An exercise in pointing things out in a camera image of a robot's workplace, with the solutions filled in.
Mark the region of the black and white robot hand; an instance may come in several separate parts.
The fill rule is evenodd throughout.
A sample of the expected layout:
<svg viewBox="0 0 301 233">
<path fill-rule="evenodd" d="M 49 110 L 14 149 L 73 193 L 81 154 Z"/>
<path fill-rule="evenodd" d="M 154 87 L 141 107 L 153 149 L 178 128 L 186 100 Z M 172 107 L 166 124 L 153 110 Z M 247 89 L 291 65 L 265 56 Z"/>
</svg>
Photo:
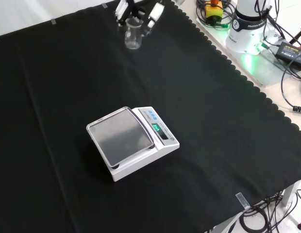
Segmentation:
<svg viewBox="0 0 301 233">
<path fill-rule="evenodd" d="M 149 35 L 164 11 L 165 1 L 156 0 L 150 12 L 144 7 L 148 2 L 149 0 L 121 0 L 114 11 L 118 26 L 124 27 L 131 21 L 141 29 L 142 37 Z"/>
</svg>

